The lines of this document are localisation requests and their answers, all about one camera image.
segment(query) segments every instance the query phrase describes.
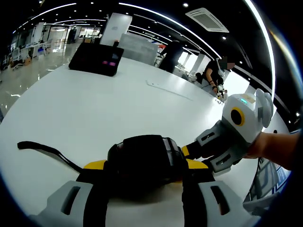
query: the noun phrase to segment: robotic hand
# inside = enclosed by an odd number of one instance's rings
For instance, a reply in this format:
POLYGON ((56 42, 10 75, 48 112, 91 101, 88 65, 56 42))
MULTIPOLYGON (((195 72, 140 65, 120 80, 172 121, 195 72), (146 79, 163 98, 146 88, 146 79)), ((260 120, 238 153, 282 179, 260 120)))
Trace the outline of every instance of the robotic hand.
POLYGON ((245 156, 263 127, 269 126, 273 109, 270 94, 261 89, 256 96, 232 95, 225 102, 222 119, 182 150, 187 158, 194 159, 209 157, 209 151, 216 147, 218 155, 209 158, 208 165, 215 173, 229 169, 245 156))
POLYGON ((217 89, 218 89, 217 98, 220 100, 224 100, 225 89, 223 85, 219 84, 217 86, 217 89))

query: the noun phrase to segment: black strap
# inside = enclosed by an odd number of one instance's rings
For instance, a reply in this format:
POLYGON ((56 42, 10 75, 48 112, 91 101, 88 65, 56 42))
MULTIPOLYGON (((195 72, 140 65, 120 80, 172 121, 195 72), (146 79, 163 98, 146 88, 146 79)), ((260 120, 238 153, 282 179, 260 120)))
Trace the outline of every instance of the black strap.
POLYGON ((18 149, 33 149, 33 150, 43 150, 45 152, 54 154, 56 156, 58 156, 60 159, 62 159, 66 164, 68 164, 71 168, 73 168, 74 170, 76 170, 78 173, 82 172, 82 168, 77 166, 75 163, 73 163, 72 161, 70 161, 68 158, 66 158, 60 151, 58 151, 55 148, 51 148, 48 147, 46 145, 40 144, 40 143, 35 143, 35 142, 30 142, 30 141, 23 141, 23 142, 19 142, 17 144, 18 149))

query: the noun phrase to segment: air conditioner vent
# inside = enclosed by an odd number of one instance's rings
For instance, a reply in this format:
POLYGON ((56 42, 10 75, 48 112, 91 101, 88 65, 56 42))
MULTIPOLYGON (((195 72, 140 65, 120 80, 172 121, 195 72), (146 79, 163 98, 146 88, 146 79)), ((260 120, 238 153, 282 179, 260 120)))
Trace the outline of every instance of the air conditioner vent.
POLYGON ((186 13, 188 17, 193 19, 209 32, 226 32, 227 28, 216 18, 210 11, 205 8, 195 9, 186 13))

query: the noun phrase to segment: ceiling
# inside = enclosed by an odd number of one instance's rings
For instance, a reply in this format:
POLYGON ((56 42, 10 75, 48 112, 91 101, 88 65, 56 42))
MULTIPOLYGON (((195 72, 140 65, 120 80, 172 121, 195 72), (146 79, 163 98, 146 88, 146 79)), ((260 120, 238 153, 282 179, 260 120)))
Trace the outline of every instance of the ceiling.
MULTIPOLYGON (((181 41, 184 47, 188 49, 192 49, 197 52, 201 51, 202 53, 207 52, 207 54, 212 58, 217 57, 217 55, 205 43, 175 23, 146 10, 119 5, 117 0, 107 1, 106 3, 99 0, 44 0, 42 4, 39 4, 38 2, 38 0, 30 0, 27 2, 27 7, 24 8, 22 13, 19 14, 12 23, 10 32, 28 21, 28 19, 42 12, 65 4, 77 3, 76 5, 63 7, 45 13, 31 20, 19 30, 22 30, 23 28, 26 30, 30 29, 33 27, 32 24, 37 22, 55 23, 72 19, 88 18, 107 20, 107 16, 110 16, 112 12, 122 14, 128 13, 133 17, 132 25, 136 26, 130 27, 130 30, 139 33, 143 33, 143 31, 147 32, 140 29, 144 28, 165 37, 166 39, 155 35, 155 38, 161 40, 162 42, 169 43, 169 40, 167 39, 176 39, 181 41)), ((235 59, 236 65, 260 79, 268 87, 272 87, 270 58, 264 36, 251 11, 242 0, 187 0, 186 2, 189 4, 188 8, 182 6, 185 0, 121 0, 121 2, 153 10, 181 23, 202 38, 220 56, 232 56, 235 59), (189 11, 202 7, 213 13, 230 32, 208 32, 198 23, 185 15, 185 13, 189 11)), ((75 21, 64 23, 70 25, 77 24, 75 21)), ((102 32, 106 25, 106 21, 87 21, 87 23, 100 27, 102 32)), ((291 80, 290 71, 282 52, 272 37, 270 38, 271 43, 273 44, 276 59, 276 94, 283 100, 290 113, 293 114, 299 110, 300 102, 298 101, 298 104, 295 104, 295 102, 288 102, 290 98, 297 99, 297 97, 294 96, 294 93, 290 94, 289 92, 286 92, 285 85, 292 89, 294 88, 294 83, 291 80)))

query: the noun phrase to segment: person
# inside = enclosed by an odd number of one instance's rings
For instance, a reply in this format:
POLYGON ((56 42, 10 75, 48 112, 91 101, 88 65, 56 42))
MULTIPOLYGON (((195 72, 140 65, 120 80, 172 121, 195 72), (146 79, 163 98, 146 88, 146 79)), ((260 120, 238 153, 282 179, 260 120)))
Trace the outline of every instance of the person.
POLYGON ((168 44, 160 54, 161 56, 166 54, 166 56, 162 60, 159 69, 172 73, 182 53, 183 46, 179 41, 174 40, 168 44))
POLYGON ((264 157, 285 169, 294 167, 294 153, 300 133, 276 134, 261 132, 244 158, 264 157))
POLYGON ((197 73, 197 82, 201 84, 201 88, 211 95, 216 96, 218 93, 218 85, 223 85, 224 70, 231 70, 235 66, 231 57, 223 57, 210 61, 206 66, 203 74, 197 73))

